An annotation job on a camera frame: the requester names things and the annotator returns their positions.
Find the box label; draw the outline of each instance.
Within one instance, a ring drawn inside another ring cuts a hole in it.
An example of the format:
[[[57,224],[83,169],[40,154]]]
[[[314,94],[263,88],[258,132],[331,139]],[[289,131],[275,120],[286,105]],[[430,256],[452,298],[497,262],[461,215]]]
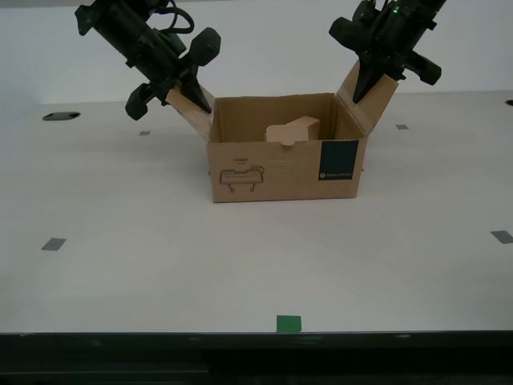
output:
[[[322,142],[318,180],[351,180],[358,152],[359,140]]]

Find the white table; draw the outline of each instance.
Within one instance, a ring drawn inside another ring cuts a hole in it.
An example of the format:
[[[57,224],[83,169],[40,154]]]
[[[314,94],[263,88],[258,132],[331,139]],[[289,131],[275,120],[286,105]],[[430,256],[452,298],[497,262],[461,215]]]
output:
[[[513,329],[506,99],[396,95],[358,198],[221,205],[170,107],[41,107],[0,131],[0,332]]]

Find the green tape marker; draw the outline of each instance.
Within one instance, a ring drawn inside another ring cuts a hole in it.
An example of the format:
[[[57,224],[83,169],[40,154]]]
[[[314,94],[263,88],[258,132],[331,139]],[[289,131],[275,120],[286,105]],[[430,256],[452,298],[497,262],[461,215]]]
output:
[[[276,328],[278,333],[300,333],[301,317],[299,315],[278,315]]]

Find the cardboard box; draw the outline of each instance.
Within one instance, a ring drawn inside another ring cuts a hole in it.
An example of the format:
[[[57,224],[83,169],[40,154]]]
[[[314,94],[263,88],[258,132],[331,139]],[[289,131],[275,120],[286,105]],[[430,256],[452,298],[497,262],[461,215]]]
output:
[[[367,137],[398,83],[388,76],[352,101],[357,63],[336,94],[215,99],[207,114],[172,90],[168,102],[205,138],[214,202],[356,197]],[[303,116],[321,122],[319,140],[266,142],[265,130]]]
[[[293,146],[297,141],[319,140],[321,121],[311,116],[303,116],[288,124],[269,126],[265,130],[265,141],[280,142]]]

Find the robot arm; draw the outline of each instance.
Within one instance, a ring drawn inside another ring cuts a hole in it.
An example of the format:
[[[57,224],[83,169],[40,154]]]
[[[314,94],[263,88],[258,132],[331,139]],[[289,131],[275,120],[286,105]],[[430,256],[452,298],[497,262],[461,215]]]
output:
[[[376,10],[376,0],[364,0],[353,20],[337,19],[329,34],[342,46],[355,51],[360,58],[353,101],[358,103],[383,75],[404,80],[405,69],[420,76],[421,81],[436,84],[442,68],[413,51],[426,30],[433,30],[433,21],[446,0],[385,1]]]
[[[198,68],[209,64],[220,52],[221,37],[205,28],[191,43],[189,52],[178,34],[194,30],[191,16],[171,0],[96,0],[75,12],[79,33],[97,30],[121,55],[127,65],[137,68],[149,79],[132,92],[126,110],[134,120],[147,113],[147,103],[158,98],[163,105],[169,90],[180,85],[181,93],[206,112],[212,111],[198,83]],[[174,14],[172,25],[165,30],[152,29],[146,21],[154,14]],[[187,28],[176,28],[180,15]]]

